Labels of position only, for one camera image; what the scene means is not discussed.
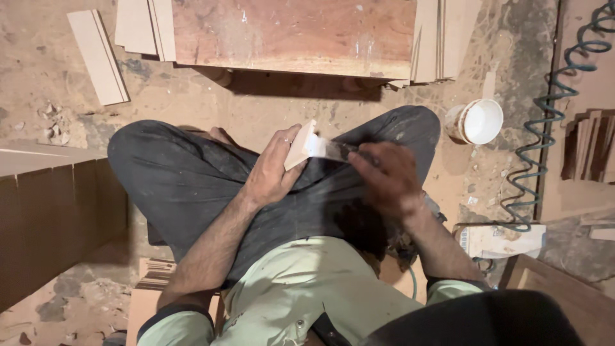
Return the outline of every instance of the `concrete floor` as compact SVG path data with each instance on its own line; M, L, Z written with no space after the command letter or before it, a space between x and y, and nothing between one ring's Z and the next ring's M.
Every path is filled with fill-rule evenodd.
M515 190L501 172L521 167L513 151L533 141L522 124L541 116L531 99L547 90L543 76L550 70L556 3L483 0L458 80L399 91L349 93L341 90L337 77L248 71L237 71L225 89L188 66L113 46L131 102L101 107L66 13L98 9L113 42L115 0L3 1L0 144L57 143L44 136L52 124L37 112L51 103L62 108L60 127L70 134L69 147L104 150L120 127L158 119L203 130L223 127L240 145L261 151L277 129L311 118L328 138L402 105L424 105L443 120L451 107L479 99L485 73L496 70L496 100L505 117L500 135L487 145L471 146L454 143L443 133L424 189L448 217L449 229L458 222L506 219L498 202ZM15 126L22 121L25 126L18 131ZM478 198L476 205L468 205L470 196ZM0 341L14 343L25 332L35 344L100 345L103 334L125 329L137 258L171 258L166 247L147 244L145 218L136 209L131 211L130 231L129 244L110 244L93 255L124 257L128 264L93 259L61 274L0 314ZM419 263L413 268L419 279L418 300L424 301L425 279ZM411 295L409 275L395 272L393 261L386 262L383 272L385 281Z

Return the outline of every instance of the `knee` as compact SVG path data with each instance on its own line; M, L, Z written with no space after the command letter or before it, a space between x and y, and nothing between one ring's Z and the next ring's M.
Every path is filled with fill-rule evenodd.
M148 134L160 132L163 124L156 120L139 120L122 127L109 139L107 156L113 160L121 153L130 153L145 141Z

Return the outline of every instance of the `blue air hose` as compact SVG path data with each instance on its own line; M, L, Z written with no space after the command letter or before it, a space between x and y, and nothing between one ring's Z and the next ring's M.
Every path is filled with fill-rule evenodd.
M514 187L521 190L520 195L516 197L512 197L512 198L516 199L516 198L523 196L525 193L529 193L534 196L534 200L528 201L528 202L509 203L503 206L503 208L510 215L512 215L514 219L513 219L513 222L511 223L497 222L498 225L502 227L506 227L509 230L513 230L513 231L519 231L519 232L530 231L531 220L527 217L521 216L516 210L514 210L514 208L536 205L540 203L542 199L539 196L539 193L537 191L534 191L526 186L523 186L517 181L520 179L524 179L524 178L539 177L540 175L546 174L549 170L547 169L546 164L536 162L532 160L531 158L527 157L524 153L530 150L542 150L542 149L548 148L552 146L553 144L555 144L555 139L551 137L551 135L547 132L546 125L547 123L554 123L555 121L563 120L565 118L565 115L564 113L556 110L553 107L553 103L554 101L563 99L564 97L579 95L579 92L577 90L574 90L572 87L569 87L563 84L562 82L560 82L559 76L564 73L565 74L574 73L576 72L575 70L591 72L591 71L595 71L598 69L596 65L575 63L573 62L570 55L574 51L577 51L578 53L581 53L582 55L586 55L588 52L604 53L604 52L611 50L613 46L609 42L601 41L601 40L584 41L583 39L585 32L587 30L592 30L595 32L604 32L604 33L615 33L615 29L605 28L601 25L601 22L604 22L606 20L615 20L615 0L608 1L605 5L596 9L592 13L592 21L589 22L589 24L579 28L579 31L577 32L577 44L575 44L573 47L570 47L564 51L564 60L566 62L566 66L564 66L563 68L560 68L557 71L553 71L551 73L551 79L550 79L550 87L559 88L559 92L553 93L553 94L547 93L547 95L545 96L541 96L541 97L534 99L534 103L540 109L544 111L545 116L544 118L539 119L539 120L526 121L523 124L523 127L525 127L527 131L530 131L532 134L536 135L536 137L538 137L538 140L535 143L525 145L515 150L515 153L517 154L517 156L519 156L519 158L522 161L528 163L530 166L527 167L526 169L522 169L518 172L514 172L513 174L516 174L516 173L525 173L525 174L518 175L509 180L510 183ZM534 125L537 125L537 124L542 124L544 129L540 130L540 129L535 128ZM532 169L534 165L538 167L538 171L535 173L527 173ZM514 222L515 220L521 221L523 225L520 225L519 223L515 223Z

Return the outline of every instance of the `stacked wood strips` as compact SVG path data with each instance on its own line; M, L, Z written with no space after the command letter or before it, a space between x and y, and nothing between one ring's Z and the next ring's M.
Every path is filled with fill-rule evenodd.
M563 180L615 182L615 111L595 110L572 122L565 142Z
M482 0L417 0L410 79L396 87L456 79Z
M171 0L119 0L115 44L127 52L175 61Z

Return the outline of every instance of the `white plastic bucket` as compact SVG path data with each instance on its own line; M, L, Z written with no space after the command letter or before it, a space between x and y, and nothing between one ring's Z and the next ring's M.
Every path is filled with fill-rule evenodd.
M478 99L451 108L445 116L446 133L470 144L485 144L499 133L504 113L494 100Z

